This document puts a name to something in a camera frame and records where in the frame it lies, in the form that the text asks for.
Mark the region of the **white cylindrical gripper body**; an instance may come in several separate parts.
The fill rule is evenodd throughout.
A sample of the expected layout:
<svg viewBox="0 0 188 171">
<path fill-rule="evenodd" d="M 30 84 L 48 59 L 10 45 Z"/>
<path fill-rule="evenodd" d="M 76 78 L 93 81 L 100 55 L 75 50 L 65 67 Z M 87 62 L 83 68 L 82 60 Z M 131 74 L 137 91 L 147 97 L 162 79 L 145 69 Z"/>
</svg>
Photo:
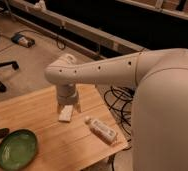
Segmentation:
<svg viewBox="0 0 188 171">
<path fill-rule="evenodd" d="M 60 105 L 74 105 L 78 102 L 79 95 L 75 84 L 57 85 L 56 93 Z"/>
</svg>

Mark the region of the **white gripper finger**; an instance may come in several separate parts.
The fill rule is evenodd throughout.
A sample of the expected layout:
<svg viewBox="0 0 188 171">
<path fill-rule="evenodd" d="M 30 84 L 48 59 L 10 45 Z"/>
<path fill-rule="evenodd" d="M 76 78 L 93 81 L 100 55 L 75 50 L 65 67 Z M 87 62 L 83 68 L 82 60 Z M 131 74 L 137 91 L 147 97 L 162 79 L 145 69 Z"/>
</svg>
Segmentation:
<svg viewBox="0 0 188 171">
<path fill-rule="evenodd" d="M 60 113 L 62 111 L 62 105 L 57 105 L 57 113 Z"/>
<path fill-rule="evenodd" d="M 81 106 L 80 106 L 80 104 L 74 105 L 74 108 L 76 109 L 76 111 L 77 111 L 78 113 L 81 113 Z"/>
</svg>

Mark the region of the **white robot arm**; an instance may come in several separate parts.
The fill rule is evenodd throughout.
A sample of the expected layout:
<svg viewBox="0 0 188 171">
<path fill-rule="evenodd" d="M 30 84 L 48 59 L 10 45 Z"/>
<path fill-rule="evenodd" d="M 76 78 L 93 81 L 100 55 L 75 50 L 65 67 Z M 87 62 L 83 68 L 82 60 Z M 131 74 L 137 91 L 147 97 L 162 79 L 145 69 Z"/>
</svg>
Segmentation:
<svg viewBox="0 0 188 171">
<path fill-rule="evenodd" d="M 128 87 L 133 171 L 188 171 L 188 49 L 127 54 L 78 64 L 65 54 L 45 69 L 58 102 L 75 103 L 76 84 Z"/>
</svg>

